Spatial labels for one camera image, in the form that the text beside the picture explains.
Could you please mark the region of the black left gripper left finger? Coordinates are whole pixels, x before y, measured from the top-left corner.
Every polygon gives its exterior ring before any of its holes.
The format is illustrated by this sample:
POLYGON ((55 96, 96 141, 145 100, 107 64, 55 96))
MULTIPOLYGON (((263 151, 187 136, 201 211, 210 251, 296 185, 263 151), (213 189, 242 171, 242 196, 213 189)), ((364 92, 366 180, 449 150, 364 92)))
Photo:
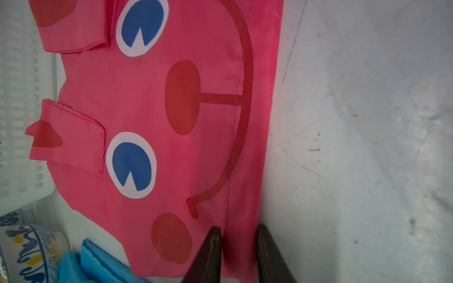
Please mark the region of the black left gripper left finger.
POLYGON ((213 226, 181 283, 220 283, 221 266, 222 232, 220 227, 213 226))

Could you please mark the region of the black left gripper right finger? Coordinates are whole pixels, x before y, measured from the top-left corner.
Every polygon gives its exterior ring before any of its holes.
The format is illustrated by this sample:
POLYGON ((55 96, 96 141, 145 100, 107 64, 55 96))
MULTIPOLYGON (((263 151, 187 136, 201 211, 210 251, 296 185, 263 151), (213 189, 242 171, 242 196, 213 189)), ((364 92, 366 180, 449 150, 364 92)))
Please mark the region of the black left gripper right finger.
POLYGON ((257 228, 257 266, 259 283, 296 283, 269 229, 257 228))

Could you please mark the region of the pink bunny raincoat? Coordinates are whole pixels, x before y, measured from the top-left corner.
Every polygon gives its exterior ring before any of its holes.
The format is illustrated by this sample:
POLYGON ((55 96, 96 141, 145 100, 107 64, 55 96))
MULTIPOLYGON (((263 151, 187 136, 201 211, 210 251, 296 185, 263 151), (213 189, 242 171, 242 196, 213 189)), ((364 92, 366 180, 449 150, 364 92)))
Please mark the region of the pink bunny raincoat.
POLYGON ((256 229, 283 1, 30 1, 61 55, 26 134, 60 195, 135 276, 182 278, 208 231, 221 274, 258 280, 256 229))

